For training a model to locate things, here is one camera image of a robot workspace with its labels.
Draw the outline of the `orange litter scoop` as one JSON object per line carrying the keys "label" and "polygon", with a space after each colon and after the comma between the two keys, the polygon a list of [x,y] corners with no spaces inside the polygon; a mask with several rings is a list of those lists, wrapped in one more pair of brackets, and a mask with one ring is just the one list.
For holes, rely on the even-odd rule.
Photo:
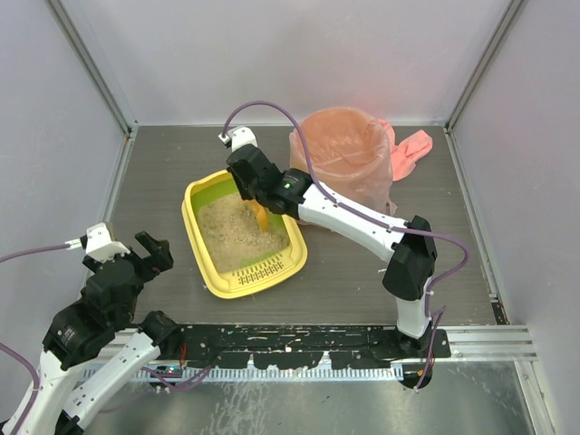
{"label": "orange litter scoop", "polygon": [[250,201],[249,204],[255,214],[258,226],[262,231],[267,231],[269,218],[266,209],[255,200]]}

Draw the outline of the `yellow green litter box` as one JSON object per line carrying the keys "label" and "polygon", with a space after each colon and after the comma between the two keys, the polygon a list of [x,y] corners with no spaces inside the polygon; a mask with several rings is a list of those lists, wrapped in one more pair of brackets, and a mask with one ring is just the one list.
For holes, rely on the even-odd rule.
{"label": "yellow green litter box", "polygon": [[219,298],[259,293],[305,266],[296,221],[243,200],[225,170],[189,183],[181,212],[205,287]]}

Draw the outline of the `bin with pink bag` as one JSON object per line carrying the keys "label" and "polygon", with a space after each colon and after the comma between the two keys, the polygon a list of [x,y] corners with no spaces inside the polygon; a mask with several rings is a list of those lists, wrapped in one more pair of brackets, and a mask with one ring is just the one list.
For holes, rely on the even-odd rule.
{"label": "bin with pink bag", "polygon": [[394,214],[390,144],[380,119],[359,109],[331,108],[305,118],[301,130],[321,182],[367,208]]}

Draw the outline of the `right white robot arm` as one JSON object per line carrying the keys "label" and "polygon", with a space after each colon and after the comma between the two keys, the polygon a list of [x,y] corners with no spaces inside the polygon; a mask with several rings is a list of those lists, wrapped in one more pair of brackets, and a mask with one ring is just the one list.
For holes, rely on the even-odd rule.
{"label": "right white robot arm", "polygon": [[379,257],[387,266],[382,285],[395,298],[400,347],[409,353],[427,348],[432,320],[426,292],[437,250],[426,219],[381,214],[315,184],[300,169],[281,171],[253,144],[232,149],[227,170],[241,198],[273,214],[330,229]]}

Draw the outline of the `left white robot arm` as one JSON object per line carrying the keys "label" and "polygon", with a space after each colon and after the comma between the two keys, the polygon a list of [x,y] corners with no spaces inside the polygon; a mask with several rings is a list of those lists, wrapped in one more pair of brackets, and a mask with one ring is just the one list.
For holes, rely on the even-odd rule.
{"label": "left white robot arm", "polygon": [[82,434],[136,371],[178,350],[182,343],[179,326],[163,312],[152,311],[91,380],[77,383],[116,333],[131,325],[144,286],[174,266],[169,241],[145,231],[135,238],[146,249],[145,257],[116,240],[105,224],[90,227],[79,238],[40,249],[81,248],[85,252],[82,263],[92,274],[79,299],[54,316],[38,365],[2,345],[2,352],[21,363],[32,377],[17,410],[2,422],[2,433]]}

